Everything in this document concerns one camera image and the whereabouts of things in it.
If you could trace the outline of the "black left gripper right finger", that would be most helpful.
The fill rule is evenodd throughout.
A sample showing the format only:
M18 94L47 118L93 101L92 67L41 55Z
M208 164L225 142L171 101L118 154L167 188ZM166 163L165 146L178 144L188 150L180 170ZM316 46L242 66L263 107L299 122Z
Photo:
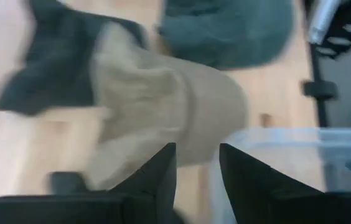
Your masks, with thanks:
M321 192L227 143L219 162L237 223L351 224L351 192Z

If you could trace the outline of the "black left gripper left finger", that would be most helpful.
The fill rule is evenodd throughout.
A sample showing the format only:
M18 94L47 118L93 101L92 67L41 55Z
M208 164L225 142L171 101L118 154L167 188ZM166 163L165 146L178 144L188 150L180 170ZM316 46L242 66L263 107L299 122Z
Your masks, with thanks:
M176 144L166 144L110 190L90 190L78 172L49 175L49 195L0 197L0 224L182 223L174 211Z

